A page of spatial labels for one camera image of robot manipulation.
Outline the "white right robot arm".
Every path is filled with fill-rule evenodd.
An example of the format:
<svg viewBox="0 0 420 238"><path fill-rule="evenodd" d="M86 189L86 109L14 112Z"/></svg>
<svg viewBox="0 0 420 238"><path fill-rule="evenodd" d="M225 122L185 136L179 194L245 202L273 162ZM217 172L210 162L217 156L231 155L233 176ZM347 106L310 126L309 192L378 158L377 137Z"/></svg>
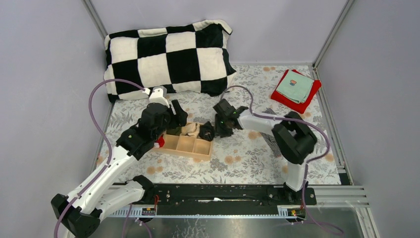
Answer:
<svg viewBox="0 0 420 238"><path fill-rule="evenodd" d="M301 201L304 197L304 162L317 143L317 137L301 117L296 112L290 112L282 119L274 119L274 115L270 114L254 115L243 106L238 109L214 106L214 110L216 131L223 136L230 136L233 129L247 129L274 137L281 155L288 161L284 198L290 204Z"/></svg>

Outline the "grey striped underwear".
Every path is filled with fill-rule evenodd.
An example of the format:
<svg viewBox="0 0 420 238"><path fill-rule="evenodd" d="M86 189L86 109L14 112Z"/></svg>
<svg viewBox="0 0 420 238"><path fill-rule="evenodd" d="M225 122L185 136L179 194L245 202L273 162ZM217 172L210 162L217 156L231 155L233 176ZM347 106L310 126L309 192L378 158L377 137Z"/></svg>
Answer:
<svg viewBox="0 0 420 238"><path fill-rule="evenodd" d="M261 132L261 136L263 137L263 139L265 140L266 144L269 146L269 148L272 150L273 154L275 157L281 157L281 151L276 143L276 140L274 138L274 136L270 135L270 134L266 134L266 133L262 133Z"/></svg>

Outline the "wooden divided organizer box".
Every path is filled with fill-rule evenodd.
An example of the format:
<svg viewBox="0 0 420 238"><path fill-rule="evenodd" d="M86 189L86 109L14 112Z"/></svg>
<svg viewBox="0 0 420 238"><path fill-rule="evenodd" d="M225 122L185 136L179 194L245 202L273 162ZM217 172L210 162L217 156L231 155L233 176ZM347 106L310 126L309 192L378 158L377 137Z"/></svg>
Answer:
<svg viewBox="0 0 420 238"><path fill-rule="evenodd" d="M189 157L197 161L209 161L212 155L213 142L199 137L175 136L163 134L165 144L152 151L173 156Z"/></svg>

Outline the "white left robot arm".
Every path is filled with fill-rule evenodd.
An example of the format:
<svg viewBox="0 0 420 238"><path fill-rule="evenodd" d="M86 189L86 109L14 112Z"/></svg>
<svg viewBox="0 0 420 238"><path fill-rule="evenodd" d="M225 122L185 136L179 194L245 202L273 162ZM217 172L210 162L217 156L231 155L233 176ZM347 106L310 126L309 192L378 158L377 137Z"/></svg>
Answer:
<svg viewBox="0 0 420 238"><path fill-rule="evenodd" d="M178 100L172 100L169 105L149 103L137 123L122 132L107 160L67 195L58 193L52 198L57 218L54 231L64 225L75 237L88 238L114 211L136 201L151 202L154 191L144 176L108 195L105 192L123 171L154 148L164 132L185 126L187 116Z"/></svg>

